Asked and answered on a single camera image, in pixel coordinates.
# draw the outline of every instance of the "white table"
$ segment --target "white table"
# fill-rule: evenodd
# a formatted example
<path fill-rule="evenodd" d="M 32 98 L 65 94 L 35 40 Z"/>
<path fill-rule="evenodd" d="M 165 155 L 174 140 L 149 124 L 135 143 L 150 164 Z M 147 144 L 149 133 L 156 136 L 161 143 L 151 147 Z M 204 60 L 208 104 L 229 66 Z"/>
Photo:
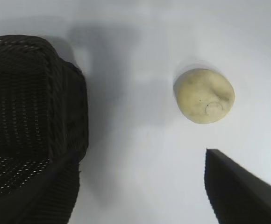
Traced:
<path fill-rule="evenodd" d="M 217 224 L 206 148 L 271 184 L 271 0 L 0 0 L 0 35 L 47 37 L 87 78 L 90 147 L 70 224 Z M 236 93 L 197 125 L 174 80 L 206 67 Z"/>

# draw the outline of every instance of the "black wicker basket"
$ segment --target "black wicker basket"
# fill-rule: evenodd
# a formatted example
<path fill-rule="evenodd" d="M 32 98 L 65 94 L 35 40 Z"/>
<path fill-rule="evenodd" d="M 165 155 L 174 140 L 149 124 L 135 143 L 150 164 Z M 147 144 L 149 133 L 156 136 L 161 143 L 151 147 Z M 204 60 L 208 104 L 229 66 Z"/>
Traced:
<path fill-rule="evenodd" d="M 80 70 L 43 38 L 0 36 L 0 224 L 68 223 L 87 146 Z"/>

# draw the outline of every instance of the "woven texture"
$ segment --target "woven texture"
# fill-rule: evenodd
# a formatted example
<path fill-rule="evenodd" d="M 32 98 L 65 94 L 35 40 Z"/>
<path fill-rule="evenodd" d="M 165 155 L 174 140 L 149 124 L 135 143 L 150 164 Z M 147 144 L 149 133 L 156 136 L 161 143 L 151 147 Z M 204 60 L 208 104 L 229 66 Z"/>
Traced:
<path fill-rule="evenodd" d="M 271 224 L 271 186 L 217 154 L 222 153 L 207 151 L 205 187 L 219 223 Z M 260 195 L 256 189 L 262 186 Z"/>
<path fill-rule="evenodd" d="M 19 204 L 18 214 L 10 209 L 0 224 L 67 223 L 87 146 L 80 70 L 43 38 L 0 36 L 0 201 Z M 29 191 L 29 206 L 16 202 Z"/>

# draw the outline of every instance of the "potato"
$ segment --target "potato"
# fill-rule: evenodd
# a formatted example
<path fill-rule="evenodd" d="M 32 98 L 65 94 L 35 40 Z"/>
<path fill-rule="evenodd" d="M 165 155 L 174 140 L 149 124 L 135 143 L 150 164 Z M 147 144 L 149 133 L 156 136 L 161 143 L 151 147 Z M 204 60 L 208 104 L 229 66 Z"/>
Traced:
<path fill-rule="evenodd" d="M 186 72 L 176 91 L 180 110 L 188 119 L 198 124 L 209 124 L 222 119 L 235 100 L 230 82 L 221 74 L 206 69 Z"/>

